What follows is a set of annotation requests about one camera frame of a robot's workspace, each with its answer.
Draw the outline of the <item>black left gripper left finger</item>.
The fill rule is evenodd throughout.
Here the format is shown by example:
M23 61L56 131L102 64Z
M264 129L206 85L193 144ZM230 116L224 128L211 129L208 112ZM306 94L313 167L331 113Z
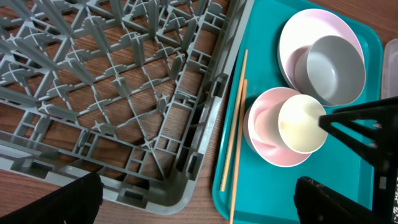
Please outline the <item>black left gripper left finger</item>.
M1 217L1 223L93 223L103 203L103 187L100 175L91 172Z

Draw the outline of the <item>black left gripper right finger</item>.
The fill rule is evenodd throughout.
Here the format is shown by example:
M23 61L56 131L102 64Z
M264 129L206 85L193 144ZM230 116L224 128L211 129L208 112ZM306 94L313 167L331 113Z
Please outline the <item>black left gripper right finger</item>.
M310 177L297 179L294 204L301 224L382 224L370 209Z

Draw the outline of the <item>grey bowl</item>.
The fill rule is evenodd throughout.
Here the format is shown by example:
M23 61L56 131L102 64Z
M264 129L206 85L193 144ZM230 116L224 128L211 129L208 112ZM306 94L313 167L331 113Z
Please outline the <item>grey bowl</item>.
M316 40L297 60L294 83L299 92L324 106L348 105L362 94L366 69L351 43L328 35Z

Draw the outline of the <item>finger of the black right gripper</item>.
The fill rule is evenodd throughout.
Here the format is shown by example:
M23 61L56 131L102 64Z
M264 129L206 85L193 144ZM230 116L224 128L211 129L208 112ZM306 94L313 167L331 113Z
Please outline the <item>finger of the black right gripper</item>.
M339 123L376 144L368 146L334 127ZM318 125L380 171L397 170L397 97L334 110Z

